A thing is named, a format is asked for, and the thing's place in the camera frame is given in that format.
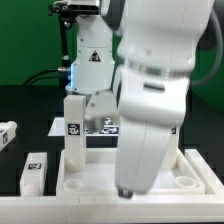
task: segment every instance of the white base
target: white base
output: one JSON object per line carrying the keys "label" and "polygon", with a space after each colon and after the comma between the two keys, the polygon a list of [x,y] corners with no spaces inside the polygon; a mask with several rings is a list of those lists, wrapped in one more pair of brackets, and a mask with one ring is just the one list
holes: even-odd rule
{"label": "white base", "polygon": [[[94,180],[93,183],[85,182],[90,177],[87,178],[87,174],[91,175],[93,172],[90,167],[94,165],[94,162],[99,165],[98,171],[101,174],[104,173],[102,175],[105,176],[108,170],[111,170],[110,175],[113,173],[112,167],[116,150],[110,149],[108,152],[101,153],[96,151],[87,152],[87,170],[83,171],[83,175],[81,173],[64,173],[60,169],[57,186],[57,193],[60,196],[0,198],[0,223],[224,222],[224,187],[196,150],[186,151],[187,160],[178,151],[177,164],[179,163],[179,165],[176,168],[179,171],[175,171],[176,169],[168,171],[170,177],[166,176],[165,179],[165,181],[171,180],[179,174],[193,177],[198,184],[194,193],[190,193],[192,189],[185,188],[174,187],[171,189],[170,186],[167,186],[165,189],[163,181],[164,183],[160,187],[155,184],[151,193],[134,195],[131,200],[117,196],[113,179],[109,179],[109,174],[104,183],[106,190],[103,190],[98,183],[101,176],[98,176],[97,173],[91,177]],[[101,166],[106,167],[105,164],[108,165],[107,171],[100,169]],[[69,192],[63,190],[62,184],[69,177],[83,178],[81,180],[84,187],[76,182],[71,186],[80,186],[79,189]],[[202,192],[203,186],[205,186],[205,193]]]}
{"label": "white base", "polygon": [[[74,173],[65,169],[64,151],[62,151],[56,190],[57,196],[117,195],[114,184],[116,151],[116,149],[108,148],[88,148],[85,169]],[[205,185],[178,150],[176,166],[172,170],[161,169],[159,171],[149,194],[204,193]]]}

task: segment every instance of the black tabletop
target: black tabletop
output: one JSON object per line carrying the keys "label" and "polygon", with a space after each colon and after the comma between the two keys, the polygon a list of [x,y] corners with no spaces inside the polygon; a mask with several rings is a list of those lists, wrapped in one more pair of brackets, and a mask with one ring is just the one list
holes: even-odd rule
{"label": "black tabletop", "polygon": [[[0,122],[15,121],[16,138],[0,152],[0,196],[18,196],[29,152],[47,152],[45,195],[55,195],[63,137],[48,137],[55,117],[63,116],[65,92],[53,86],[0,87]],[[189,92],[179,147],[197,148],[224,181],[224,118]],[[88,147],[116,147],[115,137],[87,138]]]}

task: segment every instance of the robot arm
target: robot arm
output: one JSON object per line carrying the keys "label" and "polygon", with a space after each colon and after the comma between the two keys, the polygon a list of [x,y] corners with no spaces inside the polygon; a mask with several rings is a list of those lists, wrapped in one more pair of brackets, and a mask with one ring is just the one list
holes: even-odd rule
{"label": "robot arm", "polygon": [[119,85],[120,133],[115,182],[122,197],[146,193],[182,125],[195,50],[214,0],[128,0],[113,86]]}

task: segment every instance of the black label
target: black label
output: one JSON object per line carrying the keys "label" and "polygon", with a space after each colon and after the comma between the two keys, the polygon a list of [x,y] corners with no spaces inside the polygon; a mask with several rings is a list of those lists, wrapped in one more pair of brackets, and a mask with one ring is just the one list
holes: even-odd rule
{"label": "black label", "polygon": [[30,163],[28,165],[28,170],[40,170],[42,164],[41,163]]}
{"label": "black label", "polygon": [[101,62],[100,60],[100,56],[98,55],[98,53],[96,51],[93,52],[92,56],[90,57],[89,61],[93,61],[93,62]]}
{"label": "black label", "polygon": [[176,135],[177,134],[177,128],[176,127],[173,127],[172,130],[171,130],[171,134],[172,135]]}
{"label": "black label", "polygon": [[68,124],[68,135],[80,135],[80,124]]}
{"label": "black label", "polygon": [[6,144],[8,142],[8,134],[7,132],[3,135],[3,144]]}

